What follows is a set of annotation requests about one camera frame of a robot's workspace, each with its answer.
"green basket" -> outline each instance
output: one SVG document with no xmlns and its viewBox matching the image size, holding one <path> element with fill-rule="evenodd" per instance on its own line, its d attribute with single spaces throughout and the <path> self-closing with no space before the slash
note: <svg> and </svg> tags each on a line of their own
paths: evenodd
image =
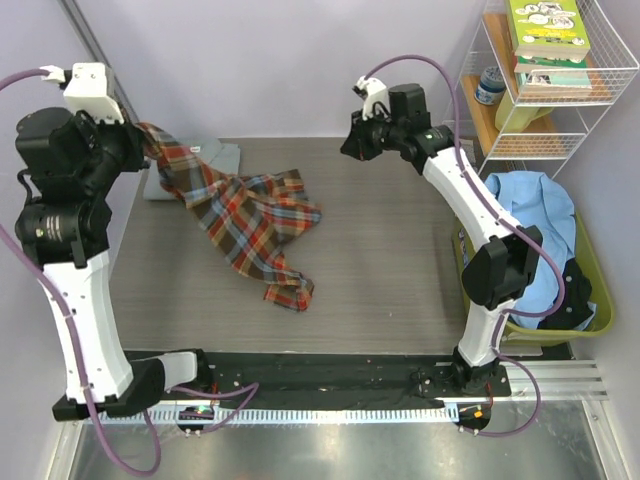
<svg viewBox="0 0 640 480">
<path fill-rule="evenodd" d="M 615 309 L 611 301 L 611 294 L 604 281 L 602 270 L 593 247 L 584 228 L 580 215 L 576 212 L 576 260 L 582 272 L 591 281 L 593 291 L 590 300 L 598 308 L 596 315 L 584 331 L 578 330 L 529 330 L 508 321 L 502 338 L 503 344 L 508 345 L 536 345 L 551 347 L 568 342 L 575 338 L 597 337 L 606 333 L 612 326 L 615 318 Z M 453 249 L 455 251 L 458 277 L 462 276 L 462 270 L 475 254 L 471 240 L 462 223 L 456 219 L 456 225 L 452 235 Z M 469 297 L 462 289 L 462 297 L 465 309 L 469 312 Z"/>
</svg>

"plaid cloth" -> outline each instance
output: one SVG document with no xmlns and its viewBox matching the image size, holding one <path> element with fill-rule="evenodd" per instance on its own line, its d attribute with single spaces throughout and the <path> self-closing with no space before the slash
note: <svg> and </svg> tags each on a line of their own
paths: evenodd
<svg viewBox="0 0 640 480">
<path fill-rule="evenodd" d="M 145 155 L 157 162 L 162 188 L 195 214 L 198 225 L 238 273 L 269 287 L 265 300 L 294 311 L 308 308 L 313 282 L 287 264 L 282 247 L 316 225 L 297 170 L 239 176 L 218 172 L 162 129 L 138 123 Z"/>
</svg>

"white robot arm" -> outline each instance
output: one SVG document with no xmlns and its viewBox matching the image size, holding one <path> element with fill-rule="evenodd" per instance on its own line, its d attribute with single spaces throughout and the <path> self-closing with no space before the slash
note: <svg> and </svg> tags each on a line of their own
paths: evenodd
<svg viewBox="0 0 640 480">
<path fill-rule="evenodd" d="M 341 152 L 371 160 L 384 150 L 401 157 L 436 187 L 467 230 L 477 252 L 462 274 L 471 299 L 464 336 L 454 350 L 454 367 L 461 388 L 483 385 L 497 366 L 496 351 L 505 323 L 501 313 L 514 307 L 533 282 L 538 254 L 487 210 L 520 228 L 538 245 L 536 227 L 524 229 L 500 206 L 469 164 L 464 151 L 457 158 L 453 134 L 433 127 L 424 90 L 417 84 L 390 89 L 376 78 L 361 77 L 354 91 L 364 100 L 351 116 L 351 132 Z"/>
<path fill-rule="evenodd" d="M 128 416 L 155 405 L 179 384 L 211 391 L 212 376 L 200 350 L 127 361 L 109 295 L 106 197 L 120 173 L 145 167 L 140 132 L 126 122 L 113 98 L 113 74 L 104 64 L 43 70 L 50 72 L 45 81 L 64 88 L 69 110 L 45 108 L 18 124 L 16 148 L 41 196 L 28 195 L 16 234 L 23 251 L 66 297 L 93 401 L 110 416 Z M 53 407 L 54 417 L 87 418 L 66 318 L 47 297 L 67 371 L 66 392 Z"/>
</svg>

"cable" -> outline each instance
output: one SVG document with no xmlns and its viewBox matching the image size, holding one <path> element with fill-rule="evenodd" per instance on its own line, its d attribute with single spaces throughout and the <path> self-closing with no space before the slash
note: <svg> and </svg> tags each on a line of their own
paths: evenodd
<svg viewBox="0 0 640 480">
<path fill-rule="evenodd" d="M 249 404 L 253 396 L 258 391 L 258 384 L 252 383 L 251 385 L 247 385 L 246 387 L 241 388 L 239 390 L 235 390 L 234 392 L 231 392 L 231 393 L 218 393 L 218 394 L 212 394 L 211 396 L 204 395 L 202 392 L 198 392 L 196 390 L 191 390 L 184 387 L 174 387 L 172 390 L 175 392 L 187 393 L 189 395 L 193 395 L 194 397 L 212 398 L 212 396 L 215 396 L 216 399 L 232 398 L 234 396 L 240 395 L 241 394 L 240 392 L 242 393 L 249 392 L 249 395 L 247 395 L 247 397 L 242 401 L 242 403 L 238 405 L 238 407 L 233 412 L 227 415 L 225 419 L 221 420 L 215 425 L 210 425 L 209 427 L 203 428 L 200 431 L 200 433 L 211 433 L 224 427 L 227 423 L 233 420 L 240 413 L 242 409 L 244 409 Z"/>
<path fill-rule="evenodd" d="M 521 312 L 519 310 L 514 310 L 514 309 L 511 309 L 511 308 L 504 309 L 502 312 L 500 312 L 500 317 L 498 318 L 498 322 L 496 323 L 496 328 L 495 328 L 495 330 L 493 332 L 492 339 L 491 339 L 491 349 L 493 350 L 493 353 L 496 355 L 496 357 L 498 357 L 502 361 L 509 362 L 509 363 L 512 363 L 513 365 L 517 366 L 518 368 L 520 368 L 531 379 L 531 383 L 533 383 L 533 388 L 534 388 L 534 390 L 536 392 L 536 406 L 534 408 L 533 414 L 531 415 L 529 420 L 527 420 L 522 426 L 520 426 L 520 427 L 518 427 L 518 428 L 516 428 L 514 430 L 508 431 L 508 432 L 478 432 L 478 431 L 474 431 L 474 430 L 471 430 L 471 429 L 468 429 L 468 428 L 465 429 L 465 431 L 467 431 L 467 432 L 471 432 L 471 433 L 474 433 L 474 434 L 477 433 L 478 435 L 485 436 L 485 437 L 506 437 L 506 436 L 510 436 L 510 435 L 515 435 L 517 433 L 522 432 L 526 428 L 528 428 L 538 418 L 538 414 L 540 412 L 540 404 L 542 402 L 542 396 L 540 394 L 540 387 L 538 385 L 538 382 L 536 381 L 536 379 L 533 376 L 533 374 L 531 373 L 531 371 L 527 367 L 525 367 L 522 363 L 520 363 L 517 360 L 514 360 L 512 358 L 509 358 L 509 357 L 501 354 L 498 351 L 498 336 L 500 335 L 500 332 L 502 331 L 502 327 L 504 326 L 504 322 L 506 321 L 507 315 L 509 315 L 509 314 L 520 315 L 522 317 L 535 318 L 535 317 L 546 317 L 546 316 L 551 315 L 552 313 L 556 312 L 560 308 L 560 306 L 562 305 L 562 302 L 564 301 L 564 295 L 565 295 L 565 288 L 564 288 L 564 281 L 562 279 L 562 272 L 557 267 L 557 265 L 554 263 L 554 261 L 551 259 L 551 257 L 547 254 L 547 252 L 545 252 L 542 249 L 542 247 L 540 247 L 536 242 L 534 242 L 527 234 L 525 234 L 524 232 L 522 232 L 521 230 L 519 230 L 515 226 L 511 225 L 506 220 L 500 218 L 499 213 L 493 208 L 491 203 L 489 203 L 489 201 L 484 197 L 484 195 L 480 191 L 480 188 L 478 187 L 478 185 L 476 185 L 476 182 L 471 177 L 471 174 L 464 168 L 464 162 L 463 162 L 462 156 L 460 154 L 460 149 L 461 149 L 461 146 L 460 146 L 460 104 L 458 102 L 458 96 L 456 95 L 455 85 L 454 85 L 453 81 L 451 80 L 451 77 L 447 74 L 447 72 L 444 70 L 444 68 L 438 62 L 436 62 L 435 60 L 430 59 L 429 57 L 425 57 L 425 56 L 422 56 L 422 55 L 411 55 L 411 54 L 409 54 L 409 55 L 400 55 L 400 56 L 397 56 L 397 57 L 390 58 L 389 60 L 386 60 L 385 62 L 382 62 L 380 65 L 374 67 L 371 71 L 369 71 L 369 73 L 367 73 L 364 76 L 365 80 L 368 79 L 369 77 L 371 77 L 372 75 L 374 75 L 375 73 L 377 73 L 378 71 L 382 70 L 384 67 L 386 67 L 388 65 L 391 65 L 392 63 L 396 63 L 396 62 L 402 61 L 402 60 L 418 60 L 418 61 L 421 61 L 421 62 L 426 62 L 429 65 L 435 67 L 440 72 L 440 74 L 444 78 L 445 82 L 447 83 L 447 87 L 449 88 L 449 93 L 451 94 L 451 101 L 453 103 L 453 118 L 454 118 L 454 127 L 453 127 L 454 151 L 455 151 L 455 155 L 456 155 L 456 161 L 458 162 L 458 167 L 460 167 L 460 170 L 463 172 L 465 180 L 469 184 L 469 187 L 471 187 L 471 190 L 478 197 L 480 202 L 484 205 L 484 207 L 487 209 L 487 211 L 495 219 L 496 224 L 502 225 L 507 230 L 509 230 L 510 232 L 515 234 L 516 236 L 518 236 L 527 245 L 529 245 L 536 253 L 538 253 L 538 255 L 540 255 L 542 258 L 544 258 L 544 260 L 551 267 L 551 270 L 553 271 L 553 274 L 556 277 L 556 280 L 558 282 L 558 296 L 556 297 L 556 300 L 555 300 L 554 304 L 549 309 L 545 310 L 544 312 L 539 312 L 539 313 Z"/>
<path fill-rule="evenodd" d="M 18 72 L 16 74 L 10 75 L 0 80 L 0 91 L 2 91 L 4 88 L 20 80 L 30 78 L 30 77 L 47 76 L 47 75 L 49 75 L 49 72 L 47 70 L 42 70 L 42 69 L 32 69 L 32 70 L 25 70 L 22 72 Z M 9 233 L 6 231 L 6 229 L 2 224 L 0 224 L 0 239 L 7 246 L 7 248 L 18 258 L 18 260 L 22 262 L 22 264 L 26 267 L 26 269 L 34 277 L 36 277 L 36 279 L 49 292 L 51 297 L 53 297 L 54 301 L 58 305 L 58 308 L 60 309 L 60 312 L 62 313 L 65 319 L 65 324 L 67 326 L 67 329 L 69 330 L 69 337 L 71 339 L 71 347 L 73 350 L 74 360 L 76 362 L 76 367 L 78 370 L 78 378 L 80 380 L 80 386 L 84 393 L 87 409 L 89 410 L 89 416 L 91 417 L 91 421 L 95 426 L 96 435 L 107 457 L 109 457 L 109 460 L 111 460 L 116 466 L 118 466 L 119 468 L 121 468 L 122 470 L 124 470 L 126 473 L 130 475 L 133 475 L 136 477 L 150 477 L 154 475 L 158 471 L 158 468 L 160 468 L 162 452 L 160 448 L 160 439 L 158 437 L 158 432 L 155 426 L 153 425 L 153 423 L 151 422 L 149 413 L 145 410 L 142 412 L 142 415 L 144 417 L 144 421 L 147 427 L 149 427 L 149 430 L 151 431 L 151 436 L 153 438 L 153 444 L 154 444 L 154 450 L 155 450 L 155 461 L 153 463 L 153 466 L 149 470 L 138 470 L 127 465 L 122 459 L 120 459 L 120 457 L 118 457 L 118 455 L 113 451 L 113 448 L 111 447 L 111 445 L 109 444 L 109 441 L 107 440 L 105 428 L 100 422 L 100 417 L 98 416 L 98 410 L 96 408 L 95 402 L 93 401 L 93 396 L 91 395 L 89 377 L 87 375 L 86 366 L 84 364 L 84 358 L 82 356 L 82 347 L 80 344 L 80 337 L 78 335 L 78 330 L 73 320 L 73 314 L 69 309 L 69 305 L 67 304 L 67 301 L 62 296 L 58 288 L 51 282 L 51 280 L 49 280 L 49 278 L 38 268 L 38 266 L 36 266 L 31 261 L 31 259 L 27 257 L 27 255 L 22 251 L 20 246 L 11 238 L 11 236 L 9 235 Z M 258 389 L 258 384 L 254 383 L 249 387 L 251 387 L 252 390 L 250 394 L 247 396 L 247 398 L 240 404 L 240 406 L 232 414 L 230 414 L 227 418 L 225 418 L 222 422 L 218 423 L 217 425 L 214 425 L 213 427 L 215 428 L 210 427 L 209 429 L 207 429 L 206 430 L 207 432 L 215 431 L 221 426 L 231 421 L 234 418 L 234 416 L 237 415 L 238 412 L 249 403 L 249 401 L 251 400 L 251 398 L 253 398 L 253 396 L 255 395 Z M 231 398 L 234 396 L 242 395 L 247 391 L 247 389 L 249 389 L 249 387 L 245 387 L 244 389 L 240 389 L 239 391 L 236 391 L 236 392 L 230 392 L 225 394 L 206 394 L 206 393 L 195 392 L 195 391 L 193 392 L 197 393 L 197 395 L 200 397 L 217 400 L 220 398 Z"/>
<path fill-rule="evenodd" d="M 391 114 L 389 113 L 389 110 L 387 109 L 387 107 L 385 106 L 385 104 L 384 104 L 384 103 L 382 103 L 382 102 L 375 102 L 375 103 L 373 104 L 373 111 L 374 111 L 374 113 L 376 113 L 376 114 L 377 114 L 378 112 L 376 112 L 376 111 L 375 111 L 375 110 L 376 110 L 376 107 L 377 107 L 377 108 L 379 108 L 380 110 L 382 110 L 382 112 L 383 112 L 387 117 L 391 116 Z"/>
<path fill-rule="evenodd" d="M 29 205 L 31 203 L 31 200 L 33 200 L 33 192 L 31 191 L 31 186 L 24 179 L 24 176 L 28 174 L 29 174 L 29 169 L 25 168 L 23 170 L 20 170 L 18 172 L 18 175 L 16 175 L 16 178 L 18 179 L 18 182 L 20 183 L 20 185 L 22 185 L 24 189 L 27 191 L 27 197 L 24 199 L 25 206 Z"/>
<path fill-rule="evenodd" d="M 487 394 L 489 395 L 489 409 L 493 408 L 493 391 L 491 391 L 491 384 L 487 382 Z"/>
</svg>

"green book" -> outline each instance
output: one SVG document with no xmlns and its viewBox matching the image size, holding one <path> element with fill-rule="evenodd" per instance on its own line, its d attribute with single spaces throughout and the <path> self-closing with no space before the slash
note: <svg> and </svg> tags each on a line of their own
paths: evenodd
<svg viewBox="0 0 640 480">
<path fill-rule="evenodd" d="M 584 60 L 591 49 L 576 0 L 505 0 L 517 56 Z"/>
<path fill-rule="evenodd" d="M 515 58 L 516 73 L 531 73 L 533 70 L 546 70 L 557 68 L 587 68 L 587 61 L 571 60 L 562 58 L 545 58 L 545 57 L 516 57 Z"/>
<path fill-rule="evenodd" d="M 587 72 L 566 73 L 560 71 L 549 75 L 516 73 L 518 88 L 527 84 L 529 93 L 549 94 L 553 96 L 581 97 L 591 94 L 591 80 Z"/>
</svg>

